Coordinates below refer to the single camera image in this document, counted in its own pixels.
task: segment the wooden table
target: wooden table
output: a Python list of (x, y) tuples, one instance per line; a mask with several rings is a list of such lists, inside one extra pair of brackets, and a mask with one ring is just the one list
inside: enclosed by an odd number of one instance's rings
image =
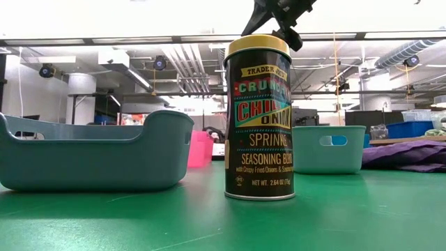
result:
[(224, 163), (140, 194), (2, 188), (0, 250), (444, 250), (446, 175), (295, 175), (287, 201), (224, 196)]

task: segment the gold lid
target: gold lid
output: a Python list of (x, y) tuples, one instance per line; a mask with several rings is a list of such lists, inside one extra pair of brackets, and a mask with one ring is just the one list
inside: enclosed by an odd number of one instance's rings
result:
[(236, 52), (248, 49), (270, 49), (290, 57), (290, 48), (282, 39), (271, 35), (249, 35), (234, 40), (226, 51), (226, 59)]

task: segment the blue bin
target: blue bin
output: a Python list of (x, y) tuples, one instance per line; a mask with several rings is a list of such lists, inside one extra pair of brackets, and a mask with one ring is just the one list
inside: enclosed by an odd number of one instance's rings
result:
[(432, 121), (408, 121), (386, 125), (389, 139), (423, 136), (427, 130), (433, 129)]
[(347, 138), (344, 136), (332, 136), (333, 146), (344, 146), (347, 144)]
[(364, 135), (364, 148), (370, 148), (370, 135), (369, 134), (365, 134)]

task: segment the clear plastic container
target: clear plastic container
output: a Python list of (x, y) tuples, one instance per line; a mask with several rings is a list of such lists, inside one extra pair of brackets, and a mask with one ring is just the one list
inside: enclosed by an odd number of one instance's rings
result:
[(414, 109), (410, 111), (401, 112), (403, 114), (404, 122), (407, 121), (430, 121), (430, 109)]
[(377, 139), (387, 139), (389, 135), (389, 130), (385, 125), (373, 125), (370, 127), (371, 140)]
[(433, 129), (442, 130), (446, 128), (446, 111), (432, 112), (431, 113)]

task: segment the fluorescent light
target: fluorescent light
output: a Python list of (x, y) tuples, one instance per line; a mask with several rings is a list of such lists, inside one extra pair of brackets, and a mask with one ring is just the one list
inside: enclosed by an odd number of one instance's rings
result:
[(228, 47), (228, 43), (211, 43), (209, 44), (209, 49), (213, 50), (213, 49), (226, 49)]
[(76, 63), (76, 56), (30, 56), (24, 60), (28, 63)]
[(304, 33), (300, 34), (302, 39), (333, 39), (335, 38), (355, 38), (356, 33)]
[(365, 38), (442, 38), (446, 31), (401, 31), (367, 33)]
[(113, 96), (113, 95), (110, 95), (110, 98), (118, 105), (118, 106), (121, 106), (121, 104), (120, 104), (120, 102)]
[(223, 35), (223, 36), (181, 36), (183, 42), (210, 42), (210, 41), (228, 41), (232, 42), (240, 38), (240, 35)]
[(83, 45), (82, 39), (5, 40), (8, 45)]
[(446, 95), (436, 96), (433, 98), (432, 107), (446, 108)]
[(427, 65), (427, 67), (432, 67), (432, 68), (446, 68), (446, 65)]
[(148, 88), (151, 88), (151, 85), (139, 74), (130, 69), (128, 70), (128, 72), (131, 73), (134, 77), (136, 77), (143, 85), (145, 85)]
[(327, 58), (292, 58), (292, 60), (326, 60)]
[(344, 59), (344, 60), (359, 60), (359, 59), (361, 59), (360, 57), (358, 57), (358, 56), (340, 56), (340, 57), (338, 57), (337, 59), (340, 59), (340, 60), (342, 60), (342, 59)]
[(169, 43), (172, 37), (147, 37), (147, 38), (95, 38), (93, 43)]
[(342, 109), (343, 110), (350, 110), (350, 109), (354, 108), (355, 106), (357, 106), (359, 104), (360, 104), (360, 101), (358, 100), (358, 101), (355, 101), (353, 104), (351, 104), (351, 105), (349, 105), (347, 107), (343, 107)]
[(11, 54), (11, 51), (7, 50), (5, 47), (0, 47), (0, 54)]

